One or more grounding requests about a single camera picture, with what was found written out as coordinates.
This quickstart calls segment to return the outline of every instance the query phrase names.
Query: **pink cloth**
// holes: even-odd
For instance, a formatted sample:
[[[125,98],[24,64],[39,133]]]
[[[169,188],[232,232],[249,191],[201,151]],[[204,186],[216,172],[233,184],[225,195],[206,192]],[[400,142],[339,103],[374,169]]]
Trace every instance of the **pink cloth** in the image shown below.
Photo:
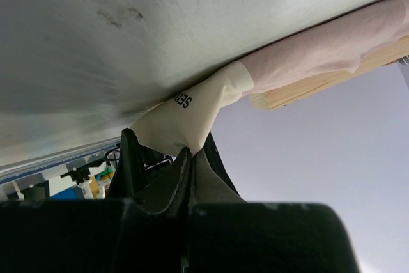
[[[249,93],[323,72],[354,72],[370,52],[409,35],[409,0],[384,0],[273,43],[239,59],[254,81]]]

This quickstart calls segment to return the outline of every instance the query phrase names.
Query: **wooden board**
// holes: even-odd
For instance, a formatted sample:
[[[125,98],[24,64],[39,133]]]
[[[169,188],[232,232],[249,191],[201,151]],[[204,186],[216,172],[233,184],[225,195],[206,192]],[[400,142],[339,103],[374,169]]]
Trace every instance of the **wooden board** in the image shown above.
[[[256,109],[272,110],[284,106],[319,91],[335,86],[351,78],[360,76],[409,54],[409,36],[404,36],[395,44],[379,49],[362,61],[354,74],[340,71],[319,74],[297,81],[262,94],[250,94],[250,100]]]

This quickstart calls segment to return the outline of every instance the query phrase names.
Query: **cloth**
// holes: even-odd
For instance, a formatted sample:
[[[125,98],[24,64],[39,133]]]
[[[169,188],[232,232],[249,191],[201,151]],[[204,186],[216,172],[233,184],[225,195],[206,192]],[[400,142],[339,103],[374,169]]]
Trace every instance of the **cloth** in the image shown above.
[[[214,73],[137,120],[139,142],[177,156],[205,144],[220,108],[323,72],[354,72],[370,52],[409,34],[409,0],[384,0],[273,43]]]

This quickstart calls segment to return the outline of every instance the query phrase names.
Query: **gray surface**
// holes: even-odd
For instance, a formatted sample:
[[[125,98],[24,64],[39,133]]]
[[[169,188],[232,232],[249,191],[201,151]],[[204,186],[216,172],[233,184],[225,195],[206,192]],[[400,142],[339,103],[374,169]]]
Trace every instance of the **gray surface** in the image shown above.
[[[264,44],[375,0],[0,0],[0,165],[117,137]]]
[[[391,65],[273,111],[241,100],[212,134],[244,200],[326,203],[363,273],[407,273],[408,123],[409,91]]]

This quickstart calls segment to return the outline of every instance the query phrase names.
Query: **wood grain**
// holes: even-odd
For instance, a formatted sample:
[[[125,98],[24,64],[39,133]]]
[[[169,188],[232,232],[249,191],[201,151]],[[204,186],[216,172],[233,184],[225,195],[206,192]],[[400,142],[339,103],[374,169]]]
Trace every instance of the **wood grain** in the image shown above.
[[[354,74],[340,71],[315,75],[294,82],[282,88],[262,94],[250,94],[251,104],[256,109],[273,110],[304,97],[325,90],[331,86],[355,78],[375,68],[393,63],[409,54],[409,36],[404,36],[391,46],[379,49],[362,61]]]

